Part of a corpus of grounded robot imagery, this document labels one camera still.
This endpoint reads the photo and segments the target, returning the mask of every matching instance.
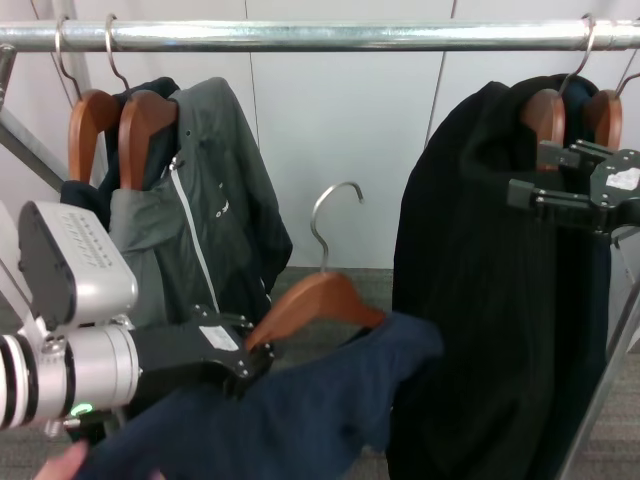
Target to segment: gray jacket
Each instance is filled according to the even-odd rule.
[[[138,280],[131,320],[185,322],[205,304],[259,321],[292,249],[260,152],[224,79],[171,99],[180,112],[172,171],[111,200],[111,237]]]

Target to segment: black coat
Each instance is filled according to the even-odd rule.
[[[562,78],[538,77],[512,88],[489,83],[449,114],[411,173],[393,308],[434,321],[445,357],[433,375],[416,375],[396,397],[387,452],[394,480],[525,479],[543,433],[553,435],[555,427],[546,425],[550,412],[566,408],[554,400],[556,350],[564,352],[556,336],[559,328],[574,332],[590,308],[592,237],[538,223],[506,205],[511,178],[555,190],[580,184],[559,172],[535,171],[535,134],[518,121],[534,93],[557,90]],[[583,83],[591,95],[596,91]],[[567,133],[584,138],[581,121],[570,117]],[[569,276],[586,280],[568,284]],[[602,283],[607,288],[597,295],[605,300],[594,320],[605,325],[604,338],[596,335],[598,358],[606,342],[608,280]],[[561,371],[563,379],[568,374]],[[572,433],[573,427],[565,437]],[[550,461],[549,452],[538,455]]]

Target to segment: jacket zipper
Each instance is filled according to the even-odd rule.
[[[189,225],[189,231],[191,232],[191,241],[193,242],[193,247],[196,251],[198,262],[200,263],[200,268],[202,269],[204,278],[207,281],[207,286],[209,287],[209,293],[211,294],[211,300],[213,301],[213,308],[215,308],[217,313],[220,313],[218,300],[216,299],[216,292],[213,289],[213,283],[211,282],[211,276],[209,275],[209,269],[207,268],[207,262],[205,261],[204,255],[202,254],[198,235],[196,234],[196,225],[193,221],[193,215],[191,214],[191,207],[189,207],[187,195],[184,193],[182,182],[180,181],[180,177],[178,176],[178,168],[180,168],[183,164],[184,161],[178,160],[177,155],[173,157],[173,159],[171,160],[171,164],[169,165],[169,170],[171,171],[171,181],[176,188],[176,192],[178,192],[178,197],[180,198],[182,208],[184,209],[184,213],[187,217],[187,225]]]

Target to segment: white wall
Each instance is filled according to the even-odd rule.
[[[251,20],[448,19],[451,1],[247,0]],[[422,148],[441,53],[254,54],[260,146],[294,244],[291,263],[318,266],[311,209],[320,214],[329,264],[389,268],[400,201]]]
[[[110,12],[122,20],[444,20],[453,0],[76,0],[79,19],[104,20]],[[10,19],[32,19],[28,2],[11,5]],[[457,0],[455,18],[523,20],[601,17],[635,18],[637,0]],[[434,129],[466,96],[488,81],[513,84],[543,74],[567,72],[581,52],[450,53],[446,56],[434,111]],[[615,88],[631,52],[596,52],[584,74],[600,88]],[[94,88],[116,93],[122,83],[104,53],[86,55]],[[441,53],[116,53],[119,70],[131,85],[162,75],[182,88],[212,76],[227,78],[258,138],[294,241],[293,265],[318,265],[321,249],[309,220],[316,198],[328,186],[358,182],[360,205],[352,191],[336,192],[319,219],[330,247],[332,266],[390,268],[400,200],[408,174],[424,146]],[[636,61],[640,68],[640,58]],[[53,105],[45,99],[53,98]],[[640,81],[624,93],[623,145],[640,149],[634,135],[640,112]],[[66,159],[69,106],[48,55],[18,59],[7,105],[47,146]],[[7,171],[15,159],[0,150]],[[48,187],[28,192],[0,179],[0,199],[50,195]]]

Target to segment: clothing rack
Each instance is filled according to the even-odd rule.
[[[585,50],[589,23],[180,21],[111,24],[117,51],[356,52]],[[54,52],[55,21],[0,22],[0,44],[18,52]],[[106,22],[66,21],[62,50],[104,52]],[[594,50],[640,48],[640,21],[598,20]]]
[[[52,187],[65,172],[52,166],[44,148],[24,127],[6,129],[2,97],[20,52],[55,52],[56,21],[0,22],[0,143],[12,150]],[[110,31],[120,52],[357,52],[357,51],[535,51],[587,50],[584,20],[538,22],[257,22],[115,21]],[[66,21],[61,50],[105,52],[106,22]],[[593,50],[640,48],[640,20],[597,20]],[[607,349],[608,365],[557,478],[568,480],[580,447],[588,440],[640,321],[636,282]]]

